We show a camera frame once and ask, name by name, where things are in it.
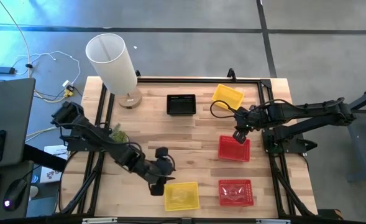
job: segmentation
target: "lamp base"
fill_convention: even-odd
[[[136,88],[126,95],[115,95],[119,105],[126,109],[133,109],[139,106],[142,100],[141,91]]]

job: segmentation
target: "computer mouse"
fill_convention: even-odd
[[[3,199],[3,208],[6,211],[14,211],[20,206],[26,187],[27,181],[24,179],[17,179],[9,185]]]

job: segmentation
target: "white cable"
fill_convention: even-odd
[[[40,130],[40,131],[34,132],[34,133],[32,133],[32,134],[28,134],[28,135],[27,135],[27,137],[28,137],[28,136],[31,136],[31,135],[34,135],[34,136],[32,136],[31,138],[26,139],[26,140],[25,140],[25,142],[28,142],[28,141],[32,140],[33,138],[36,138],[38,135],[40,135],[40,134],[42,134],[42,133],[45,133],[45,132],[47,132],[47,131],[56,130],[56,129],[57,129],[57,127],[50,127],[50,128],[47,128],[47,129],[43,129],[43,130]]]
[[[18,28],[18,30],[20,31],[20,34],[21,34],[21,36],[22,36],[22,38],[23,38],[23,40],[24,40],[24,43],[25,43],[25,46],[27,47],[27,58],[28,58],[28,64],[29,65],[31,65],[31,54],[30,54],[30,52],[29,52],[29,47],[28,47],[28,43],[27,43],[27,40],[25,39],[25,36],[24,36],[24,34],[22,33],[22,31],[21,31],[21,28],[19,27],[19,25],[17,24],[17,22],[14,20],[14,18],[11,16],[11,14],[10,14],[10,12],[7,10],[7,8],[4,6],[4,4],[3,4],[3,2],[0,0],[0,3],[1,3],[1,5],[2,5],[2,7],[4,8],[4,10],[9,14],[9,16],[10,16],[10,18],[13,20],[13,23],[14,23],[14,25],[16,25],[16,27]],[[56,52],[58,52],[58,53],[60,53],[60,54],[63,54],[63,55],[66,55],[66,56],[69,56],[71,59],[73,59],[74,61],[76,61],[76,62],[78,62],[78,69],[79,69],[79,73],[78,73],[78,75],[75,77],[75,79],[72,81],[72,84],[74,84],[74,82],[76,81],[76,79],[80,76],[80,74],[81,74],[81,68],[80,68],[80,63],[79,63],[79,61],[77,60],[77,59],[75,59],[75,58],[73,58],[71,55],[68,55],[68,54],[66,54],[66,53],[63,53],[63,52],[61,52],[61,51],[55,51],[55,52],[52,52],[52,53],[56,53]],[[38,57],[35,59],[35,60],[37,60],[40,56],[42,56],[42,55],[49,55],[49,56],[51,56],[50,54],[52,54],[52,53],[44,53],[44,54],[35,54],[35,55],[38,55]],[[27,70],[25,71],[25,72],[28,72],[28,78],[30,78],[31,77],[31,69],[28,67],[27,68]],[[59,99],[59,100],[55,100],[55,101],[52,101],[52,100],[46,100],[44,97],[42,97],[42,95],[40,95],[39,93],[38,93],[38,91],[37,90],[34,90],[34,93],[39,97],[39,98],[41,98],[41,99],[43,99],[45,102],[47,102],[47,103],[58,103],[58,102],[61,102],[61,101],[63,101],[67,96],[63,96],[61,99]]]
[[[52,54],[55,54],[55,53],[60,53],[60,54],[63,54],[63,55],[65,55],[65,56],[67,56],[67,57],[70,57],[72,60],[74,60],[74,61],[76,61],[77,63],[78,63],[78,74],[76,75],[76,77],[75,77],[75,79],[72,81],[72,84],[74,84],[74,82],[76,82],[76,80],[79,78],[79,76],[81,75],[81,66],[80,66],[80,62],[79,62],[79,60],[77,60],[77,59],[75,59],[75,58],[73,58],[71,55],[69,55],[69,54],[66,54],[66,53],[64,53],[64,52],[61,52],[61,51],[59,51],[59,50],[56,50],[56,51],[54,51],[54,52],[51,52],[51,53],[42,53],[42,54],[32,54],[31,55],[31,57],[32,56],[34,56],[34,55],[37,55],[38,57],[37,58],[35,58],[35,59],[33,59],[33,61],[31,62],[31,63],[34,63],[36,60],[38,60],[39,59],[39,57],[40,56],[43,56],[43,55],[49,55],[53,60],[56,60],[56,58],[54,58],[53,56],[52,56]],[[18,59],[19,57],[27,57],[26,55],[18,55],[15,59],[14,59],[14,61],[13,61],[13,65],[12,65],[12,67],[20,60],[20,59]],[[25,70],[24,72],[22,72],[22,73],[17,73],[16,72],[16,74],[17,75],[23,75],[23,74],[25,74],[26,72],[28,71],[28,69],[27,70]]]
[[[10,12],[6,9],[6,7],[4,6],[3,2],[0,0],[0,3],[2,5],[2,7],[4,8],[4,10],[9,14],[11,20],[13,20],[13,23],[16,25],[17,29],[20,31],[20,34],[24,40],[24,43],[25,43],[25,46],[27,47],[27,55],[28,55],[28,64],[31,64],[31,61],[30,61],[30,53],[29,53],[29,47],[28,47],[28,43],[27,43],[27,40],[25,39],[25,36],[24,34],[22,33],[19,25],[17,24],[17,22],[14,20],[14,18],[11,16]],[[28,70],[28,77],[31,77],[31,74],[30,74],[30,68],[27,69]]]

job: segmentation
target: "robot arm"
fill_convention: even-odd
[[[292,105],[285,100],[272,100],[260,106],[251,106],[250,110],[240,107],[233,111],[237,121],[234,138],[243,143],[249,131],[273,128],[275,142],[283,141],[325,125],[347,126],[355,119],[344,98],[324,103]],[[306,121],[282,126],[292,119],[311,118]]]
[[[65,102],[63,106],[52,115],[56,127],[73,130],[73,136],[60,138],[66,142],[83,141],[101,151],[106,151],[128,172],[133,172],[147,181],[149,184],[163,184],[173,177],[168,177],[174,170],[174,164],[167,159],[168,149],[161,147],[156,152],[157,161],[145,159],[140,145],[135,142],[118,143],[109,137],[101,128],[94,126],[85,117],[83,108],[76,104]]]

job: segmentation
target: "white box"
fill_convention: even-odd
[[[45,146],[45,152],[51,155],[57,155],[58,157],[65,159],[67,158],[66,146]],[[40,173],[40,183],[49,183],[60,181],[61,172],[49,169],[47,167],[42,167]]]

